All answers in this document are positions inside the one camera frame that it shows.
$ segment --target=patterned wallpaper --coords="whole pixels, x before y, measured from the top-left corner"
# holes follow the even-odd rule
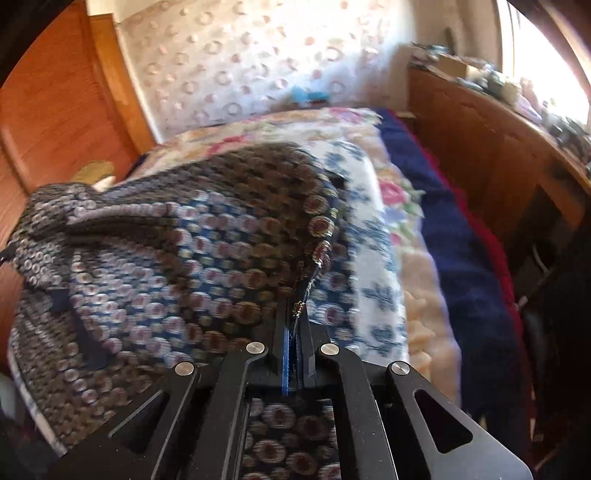
[[[123,20],[119,36],[162,141],[286,110],[296,85],[335,105],[404,106],[401,45],[415,39],[414,9],[407,0],[166,0]]]

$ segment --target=cardboard box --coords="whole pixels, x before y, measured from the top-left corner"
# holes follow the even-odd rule
[[[461,79],[471,81],[478,78],[480,74],[480,70],[476,67],[461,61],[459,57],[454,57],[445,53],[439,54],[437,69],[450,77],[460,77]]]

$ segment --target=wooden door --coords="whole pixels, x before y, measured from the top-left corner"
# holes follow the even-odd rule
[[[122,178],[135,149],[96,57],[84,2],[33,42],[0,90],[1,135],[27,192],[68,181],[92,161]]]
[[[0,148],[0,250],[4,249],[12,229],[27,202],[6,155]],[[0,371],[7,371],[6,350],[12,326],[14,307],[21,291],[22,280],[11,265],[0,267]]]
[[[90,18],[90,27],[101,70],[105,74],[117,111],[136,150],[138,153],[152,150],[156,146],[156,141],[150,131],[125,65],[113,15],[93,15]]]

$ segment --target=floral blanket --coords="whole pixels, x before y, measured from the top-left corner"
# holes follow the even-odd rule
[[[357,145],[343,141],[304,144],[327,171],[342,176],[346,209],[332,265],[307,302],[312,322],[327,326],[332,341],[363,360],[387,366],[408,361],[400,262],[392,248],[372,164]]]
[[[259,142],[309,144],[341,141],[360,147],[375,170],[381,192],[382,219],[390,234],[395,270],[400,273],[405,307],[400,310],[400,315],[406,320],[410,362],[448,398],[459,404],[460,353],[449,326],[433,259],[420,234],[422,192],[414,190],[390,162],[376,127],[380,122],[379,115],[370,109],[323,108],[272,113],[218,127],[199,128],[157,146],[132,176],[149,175]],[[334,157],[328,162],[325,160],[328,169],[339,171],[338,164]],[[384,299],[388,294],[379,283],[373,288],[364,288],[378,305],[380,299],[382,304],[387,302]],[[385,332],[386,338],[381,331],[375,333],[382,340],[391,335],[389,331]]]

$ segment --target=black strap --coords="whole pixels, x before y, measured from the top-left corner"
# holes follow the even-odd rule
[[[105,368],[112,355],[86,331],[84,322],[70,302],[70,290],[68,288],[51,288],[47,292],[53,301],[51,312],[68,311],[72,314],[76,329],[76,343],[84,356],[86,366],[90,370]]]
[[[17,253],[17,245],[10,244],[0,252],[0,265],[4,262],[10,262]]]

